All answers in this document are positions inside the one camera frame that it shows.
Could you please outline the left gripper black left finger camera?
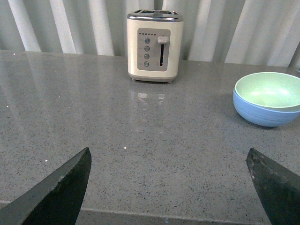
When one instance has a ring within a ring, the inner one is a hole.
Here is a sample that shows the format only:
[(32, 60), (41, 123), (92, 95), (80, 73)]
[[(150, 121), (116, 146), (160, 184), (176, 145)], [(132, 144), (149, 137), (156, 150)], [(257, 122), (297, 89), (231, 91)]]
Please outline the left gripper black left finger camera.
[(91, 170), (88, 147), (0, 210), (2, 225), (74, 225)]

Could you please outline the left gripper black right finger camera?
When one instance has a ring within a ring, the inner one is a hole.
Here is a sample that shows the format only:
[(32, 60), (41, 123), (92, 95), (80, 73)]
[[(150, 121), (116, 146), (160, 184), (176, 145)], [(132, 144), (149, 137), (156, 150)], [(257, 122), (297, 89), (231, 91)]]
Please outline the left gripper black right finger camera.
[(300, 223), (300, 177), (254, 148), (247, 167), (257, 195), (273, 225)]

